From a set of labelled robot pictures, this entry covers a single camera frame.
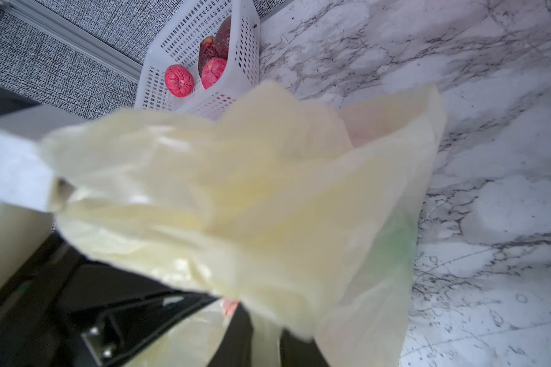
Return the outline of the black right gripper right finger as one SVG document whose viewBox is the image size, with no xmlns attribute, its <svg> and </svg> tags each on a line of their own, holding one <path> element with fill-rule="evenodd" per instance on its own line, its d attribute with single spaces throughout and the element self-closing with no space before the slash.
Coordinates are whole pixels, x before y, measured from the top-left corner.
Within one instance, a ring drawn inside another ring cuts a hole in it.
<svg viewBox="0 0 551 367">
<path fill-rule="evenodd" d="M 282 367 L 329 367 L 314 340 L 306 342 L 284 330 L 279 345 Z"/>
</svg>

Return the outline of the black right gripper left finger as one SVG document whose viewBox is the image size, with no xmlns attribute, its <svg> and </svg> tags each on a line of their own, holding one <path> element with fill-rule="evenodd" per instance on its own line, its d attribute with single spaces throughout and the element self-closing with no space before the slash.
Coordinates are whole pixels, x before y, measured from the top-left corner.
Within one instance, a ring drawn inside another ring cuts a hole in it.
<svg viewBox="0 0 551 367">
<path fill-rule="evenodd" d="M 251 367 L 252 335 L 249 313 L 239 304 L 208 367 Z"/>
</svg>

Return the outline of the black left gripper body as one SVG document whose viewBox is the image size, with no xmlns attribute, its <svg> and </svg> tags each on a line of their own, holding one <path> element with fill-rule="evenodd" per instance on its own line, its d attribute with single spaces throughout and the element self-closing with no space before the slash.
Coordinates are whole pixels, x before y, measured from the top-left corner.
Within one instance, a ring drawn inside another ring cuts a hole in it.
<svg viewBox="0 0 551 367">
<path fill-rule="evenodd" d="M 51 234 L 0 289 L 0 366 L 122 366 L 213 302 Z"/>
</svg>

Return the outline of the yellow plastic bag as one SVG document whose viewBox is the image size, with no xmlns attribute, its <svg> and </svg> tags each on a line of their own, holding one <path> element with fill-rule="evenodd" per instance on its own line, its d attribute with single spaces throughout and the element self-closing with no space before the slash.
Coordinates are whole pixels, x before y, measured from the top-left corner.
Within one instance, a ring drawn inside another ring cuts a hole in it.
<svg viewBox="0 0 551 367">
<path fill-rule="evenodd" d="M 238 301 L 253 365 L 278 365 L 286 332 L 330 366 L 395 366 L 446 123 L 432 84 L 333 109 L 266 81 L 217 122 L 124 109 L 39 151 L 72 187 L 54 206 L 62 236 L 90 259 Z"/>
</svg>

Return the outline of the pink wrinkled fruit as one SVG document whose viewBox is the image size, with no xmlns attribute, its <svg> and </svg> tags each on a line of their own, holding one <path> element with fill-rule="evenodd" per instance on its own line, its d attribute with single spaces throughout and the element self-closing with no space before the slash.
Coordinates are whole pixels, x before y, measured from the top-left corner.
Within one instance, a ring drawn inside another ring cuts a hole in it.
<svg viewBox="0 0 551 367">
<path fill-rule="evenodd" d="M 227 60 L 215 57 L 210 59 L 202 69 L 201 83 L 205 90 L 212 87 L 223 75 L 227 66 Z"/>
<path fill-rule="evenodd" d="M 185 98 L 194 90 L 194 78 L 186 67 L 171 65 L 165 71 L 165 85 L 177 98 Z"/>
</svg>

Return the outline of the dark purple fruit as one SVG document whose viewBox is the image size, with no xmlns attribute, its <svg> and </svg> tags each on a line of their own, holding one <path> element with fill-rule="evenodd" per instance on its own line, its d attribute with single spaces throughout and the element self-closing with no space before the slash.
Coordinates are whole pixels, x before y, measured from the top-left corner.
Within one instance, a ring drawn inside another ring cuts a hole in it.
<svg viewBox="0 0 551 367">
<path fill-rule="evenodd" d="M 217 34 L 215 36 L 214 47 L 217 55 L 225 60 L 228 59 L 230 39 L 231 39 L 231 19 L 227 17 L 220 25 Z"/>
<path fill-rule="evenodd" d="M 199 50 L 199 56 L 198 56 L 199 76 L 202 75 L 202 71 L 205 65 L 208 63 L 208 61 L 212 60 L 213 58 L 219 57 L 219 54 L 215 47 L 215 41 L 216 41 L 215 37 L 209 36 L 203 39 L 203 41 L 200 43 L 200 50 Z"/>
</svg>

